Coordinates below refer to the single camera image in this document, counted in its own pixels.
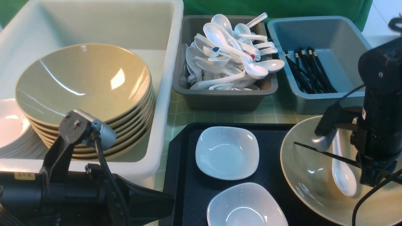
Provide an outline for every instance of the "black chopsticks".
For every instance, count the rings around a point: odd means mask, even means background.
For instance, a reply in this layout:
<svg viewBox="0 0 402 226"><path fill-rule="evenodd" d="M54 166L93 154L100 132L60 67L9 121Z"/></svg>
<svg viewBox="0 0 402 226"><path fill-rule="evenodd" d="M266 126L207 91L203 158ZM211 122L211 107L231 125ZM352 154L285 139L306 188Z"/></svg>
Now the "black chopsticks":
<svg viewBox="0 0 402 226"><path fill-rule="evenodd" d="M308 47L306 50L295 49L293 55L295 62L292 61L291 54L285 51L286 61L302 92L307 94L337 93L328 79L317 52L312 47Z"/></svg>

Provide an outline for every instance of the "cord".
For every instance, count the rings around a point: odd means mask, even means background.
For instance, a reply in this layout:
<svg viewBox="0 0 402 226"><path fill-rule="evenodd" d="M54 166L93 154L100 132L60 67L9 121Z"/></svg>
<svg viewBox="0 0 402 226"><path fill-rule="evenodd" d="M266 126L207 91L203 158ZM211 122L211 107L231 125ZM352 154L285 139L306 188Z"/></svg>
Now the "cord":
<svg viewBox="0 0 402 226"><path fill-rule="evenodd" d="M380 188L384 187L386 184L388 184L390 181L398 177L400 174L402 174L402 169L396 171L393 173L390 177L387 179L381 181L377 186L375 186L373 189L371 189L367 194L365 194L356 204L354 210L353 210L353 215L352 215L352 226L356 226L356 215L357 211L359 210L359 207L363 204L364 201L366 201L372 194L374 194L376 191L378 191Z"/></svg>
<svg viewBox="0 0 402 226"><path fill-rule="evenodd" d="M102 167L105 177L109 181L109 183L112 187L112 191L116 195L117 202L121 206L121 209L123 211L123 218L124 218L125 226L131 226L131 218L130 218L130 213L129 213L129 210L127 207L127 203L123 197L123 194L122 194L115 178L113 177L113 175L110 172L110 169L107 165L107 162L106 162L105 156L103 154L103 150L102 150L102 142L101 142L102 140L99 137L99 133L93 133L93 135L94 135L96 154L98 155L98 160L99 160L100 166Z"/></svg>
<svg viewBox="0 0 402 226"><path fill-rule="evenodd" d="M350 94L352 94L352 93L358 91L359 89L361 89L361 88L363 88L363 87L365 87L365 86L366 86L366 85L363 84L363 85L360 85L359 87L356 87L356 88L352 89L352 91L350 91L349 93L347 93L346 95L344 95L343 97L341 97L341 98L337 101L337 103L339 104L341 101L345 100L345 98L347 98Z"/></svg>

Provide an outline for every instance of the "green backdrop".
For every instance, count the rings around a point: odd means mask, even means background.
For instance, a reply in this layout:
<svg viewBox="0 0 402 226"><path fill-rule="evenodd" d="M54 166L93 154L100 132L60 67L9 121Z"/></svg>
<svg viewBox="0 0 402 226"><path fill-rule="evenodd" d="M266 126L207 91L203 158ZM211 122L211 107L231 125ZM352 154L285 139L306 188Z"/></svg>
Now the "green backdrop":
<svg viewBox="0 0 402 226"><path fill-rule="evenodd" d="M0 0L0 25L5 27L28 0ZM269 18L337 15L362 31L373 0L183 0L185 15L259 15Z"/></svg>

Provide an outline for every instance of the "beige bowl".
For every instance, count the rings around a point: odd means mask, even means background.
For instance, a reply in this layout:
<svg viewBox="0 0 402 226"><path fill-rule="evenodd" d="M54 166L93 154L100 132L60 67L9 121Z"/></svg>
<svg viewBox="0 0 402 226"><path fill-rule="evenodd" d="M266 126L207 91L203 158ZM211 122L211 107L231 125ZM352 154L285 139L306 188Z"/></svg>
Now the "beige bowl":
<svg viewBox="0 0 402 226"><path fill-rule="evenodd" d="M106 44L79 44L31 64L16 85L24 114L57 127L72 109L109 124L135 109L151 85L145 62L128 50Z"/></svg>
<svg viewBox="0 0 402 226"><path fill-rule="evenodd" d="M148 115L149 112L155 107L155 95L150 95L149 99L144 100L141 105L134 110L134 113L130 113L131 118L128 118L126 123L122 123L120 127L115 127L113 130L117 133L117 139L119 140L124 134L132 130L135 125L139 123L144 118L144 115ZM58 135L58 130L50 130L48 127L35 122L32 119L28 119L29 123L35 128L35 131L40 135L41 138L45 138L48 142L53 143ZM83 144L78 144L76 147L86 147Z"/></svg>
<svg viewBox="0 0 402 226"><path fill-rule="evenodd" d="M358 184L354 197L343 195L332 177L332 158L293 144L300 142L312 146L320 118L300 122L285 136L280 154L282 171L293 192L310 209L337 224L351 225L356 203L371 187ZM351 132L339 130L339 134L344 157L354 160L357 150L350 144ZM361 170L350 168L359 181ZM396 168L402 168L402 156ZM362 204L357 213L357 226L395 225L402 220L401 200L402 186L390 182Z"/></svg>
<svg viewBox="0 0 402 226"><path fill-rule="evenodd" d="M122 118L108 124L116 133L124 130L129 126L133 119L139 114L139 112L148 104L152 98L156 98L153 87L151 86L148 90L146 96L141 100L141 103L128 114L122 115ZM35 121L30 117L27 117L30 124L34 124L47 138L56 140L57 136L60 134L59 127L47 126Z"/></svg>
<svg viewBox="0 0 402 226"><path fill-rule="evenodd" d="M110 160L114 160L118 157L121 157L120 159L118 159L119 162L127 162L127 161L132 162L133 160L134 160L133 162L135 162L136 160L137 161L141 160L146 154L146 147L148 145L148 142L143 141L143 140L145 137L149 138L150 132L151 132L151 126L152 126L152 124L144 130L144 134L142 136L139 136L137 138L137 140L134 141L133 144L131 144L130 146L128 146L120 151L105 155L105 159L107 161L110 161ZM98 160L98 157L74 157L73 156L72 160L75 160L75 161L95 160L96 161L96 160Z"/></svg>
<svg viewBox="0 0 402 226"><path fill-rule="evenodd" d="M148 121L149 116L154 114L155 103L156 103L155 99L156 99L155 97L151 97L151 99L147 102L144 108L137 115L133 117L133 120L130 120L130 122L132 121L132 123L124 130L117 133L117 139L114 142L112 148L132 139L132 137L136 136L137 133L139 133L139 130L144 126L144 123ZM39 137L44 141L46 146L51 146L54 143L56 137L49 138L47 132L43 132L36 127L35 122L31 122L31 125L34 128L34 130L38 133ZM92 147L87 147L84 144L78 144L75 146L74 152L95 152L95 149Z"/></svg>
<svg viewBox="0 0 402 226"><path fill-rule="evenodd" d="M124 153L127 153L128 151L135 151L135 146L142 140L142 138L146 135L147 131L151 128L152 126L152 119L154 117L154 114L149 115L148 120L145 123L142 123L141 129L130 139L125 141L124 143L121 143L118 146L112 147L109 150L104 151L105 157L108 157L107 160L116 158ZM93 153L73 153L73 159L74 160L95 160L97 159L96 152Z"/></svg>

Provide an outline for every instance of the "white tile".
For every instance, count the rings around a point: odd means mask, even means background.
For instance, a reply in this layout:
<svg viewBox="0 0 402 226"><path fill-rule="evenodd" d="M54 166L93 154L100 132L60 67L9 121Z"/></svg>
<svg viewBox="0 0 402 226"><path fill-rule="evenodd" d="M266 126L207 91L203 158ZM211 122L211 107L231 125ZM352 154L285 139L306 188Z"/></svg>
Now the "white tile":
<svg viewBox="0 0 402 226"><path fill-rule="evenodd" d="M373 5L387 24L391 18L399 17L399 12L402 11L402 0L374 0Z"/></svg>
<svg viewBox="0 0 402 226"><path fill-rule="evenodd" d="M371 6L366 26L364 27L362 34L364 36L393 34L393 32L388 28L388 24L385 22L374 5Z"/></svg>

